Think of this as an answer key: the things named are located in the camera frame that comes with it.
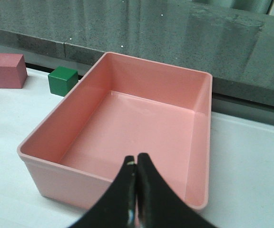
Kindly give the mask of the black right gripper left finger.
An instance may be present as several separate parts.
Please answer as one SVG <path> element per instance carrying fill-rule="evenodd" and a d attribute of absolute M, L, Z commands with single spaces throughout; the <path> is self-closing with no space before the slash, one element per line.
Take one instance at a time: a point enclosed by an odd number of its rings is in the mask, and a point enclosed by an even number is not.
<path fill-rule="evenodd" d="M 106 192 L 72 228 L 134 228 L 136 216 L 136 164 L 134 156 L 123 164 Z"/>

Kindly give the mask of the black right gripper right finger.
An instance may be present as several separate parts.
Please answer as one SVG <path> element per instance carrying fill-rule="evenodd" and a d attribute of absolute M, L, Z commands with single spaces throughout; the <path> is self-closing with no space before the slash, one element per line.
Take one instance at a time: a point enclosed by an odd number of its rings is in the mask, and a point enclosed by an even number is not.
<path fill-rule="evenodd" d="M 214 228 L 168 186 L 147 153 L 137 157 L 138 220 L 142 228 Z"/>

